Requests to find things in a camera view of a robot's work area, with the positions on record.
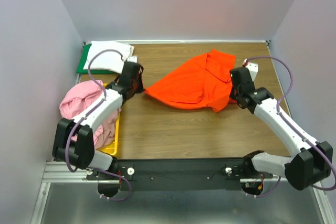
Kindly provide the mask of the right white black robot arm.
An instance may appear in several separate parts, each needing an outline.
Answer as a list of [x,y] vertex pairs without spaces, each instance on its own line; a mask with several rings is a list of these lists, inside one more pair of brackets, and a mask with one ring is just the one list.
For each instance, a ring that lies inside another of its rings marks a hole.
[[261,119],[283,142],[288,157],[255,151],[244,157],[242,173],[249,178],[269,173],[285,178],[289,184],[304,190],[329,177],[332,171],[333,148],[328,142],[320,143],[305,132],[280,107],[278,100],[266,89],[255,88],[257,64],[232,69],[230,98],[242,109]]

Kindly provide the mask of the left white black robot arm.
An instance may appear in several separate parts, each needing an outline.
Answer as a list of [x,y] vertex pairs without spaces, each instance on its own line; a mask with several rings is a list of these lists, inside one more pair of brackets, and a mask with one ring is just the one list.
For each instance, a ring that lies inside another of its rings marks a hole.
[[102,95],[82,113],[72,119],[62,118],[56,128],[52,156],[64,161],[71,172],[77,169],[98,169],[104,179],[116,175],[116,158],[94,147],[93,135],[98,127],[127,100],[144,91],[143,66],[127,61],[121,74],[105,89],[93,76],[91,80],[101,88]]

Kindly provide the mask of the orange t-shirt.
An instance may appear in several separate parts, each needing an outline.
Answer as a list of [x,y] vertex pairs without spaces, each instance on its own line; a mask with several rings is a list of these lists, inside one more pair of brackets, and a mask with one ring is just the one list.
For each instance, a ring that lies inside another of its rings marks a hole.
[[183,63],[144,93],[177,109],[219,112],[235,103],[230,98],[233,85],[229,73],[235,61],[236,56],[212,49]]

